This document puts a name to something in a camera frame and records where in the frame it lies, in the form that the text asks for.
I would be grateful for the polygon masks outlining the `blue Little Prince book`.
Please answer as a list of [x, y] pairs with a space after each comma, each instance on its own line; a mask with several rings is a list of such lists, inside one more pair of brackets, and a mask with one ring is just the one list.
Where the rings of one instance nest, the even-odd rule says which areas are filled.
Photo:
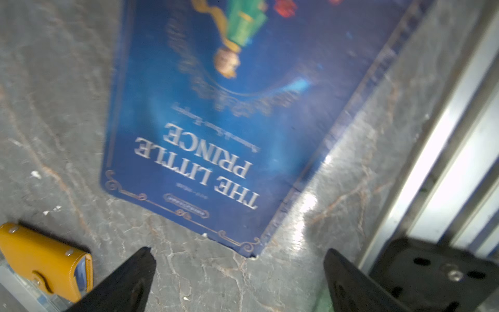
[[124, 1], [101, 187], [257, 257], [431, 1]]

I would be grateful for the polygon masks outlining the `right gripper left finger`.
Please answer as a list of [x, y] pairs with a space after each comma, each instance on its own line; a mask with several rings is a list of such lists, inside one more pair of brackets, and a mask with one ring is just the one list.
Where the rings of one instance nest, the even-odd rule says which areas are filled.
[[142, 247], [68, 311], [145, 311], [156, 267], [151, 248]]

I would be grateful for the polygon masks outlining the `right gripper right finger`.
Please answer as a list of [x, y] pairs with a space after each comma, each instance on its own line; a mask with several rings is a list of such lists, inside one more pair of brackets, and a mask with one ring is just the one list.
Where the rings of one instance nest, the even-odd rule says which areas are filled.
[[324, 271], [335, 311], [390, 312], [409, 309], [363, 274], [336, 249], [324, 258]]

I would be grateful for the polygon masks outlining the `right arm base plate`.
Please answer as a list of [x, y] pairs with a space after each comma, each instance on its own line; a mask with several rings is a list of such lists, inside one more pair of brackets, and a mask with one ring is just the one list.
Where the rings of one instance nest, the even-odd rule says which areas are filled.
[[475, 311], [498, 289], [498, 265], [448, 246], [401, 238], [370, 277], [411, 311]]

